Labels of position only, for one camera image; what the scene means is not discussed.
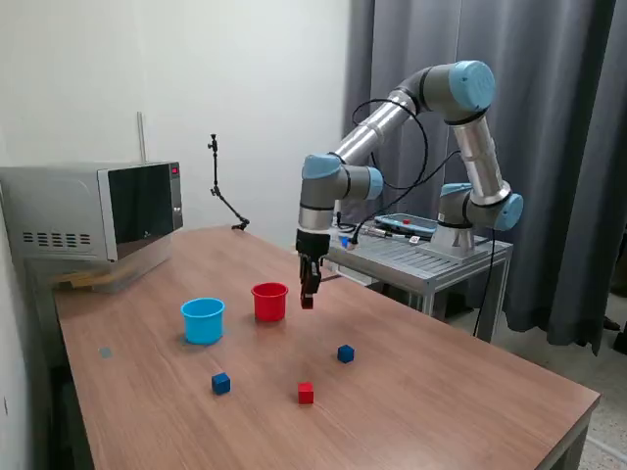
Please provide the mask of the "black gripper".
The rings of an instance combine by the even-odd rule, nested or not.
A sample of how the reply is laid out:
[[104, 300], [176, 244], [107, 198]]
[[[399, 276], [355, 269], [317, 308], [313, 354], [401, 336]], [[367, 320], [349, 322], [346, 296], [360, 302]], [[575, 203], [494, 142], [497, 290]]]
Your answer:
[[301, 229], [296, 234], [296, 250], [300, 254], [300, 303], [302, 309], [312, 309], [313, 295], [317, 293], [321, 281], [320, 258], [324, 257], [330, 246], [328, 233], [312, 233]]

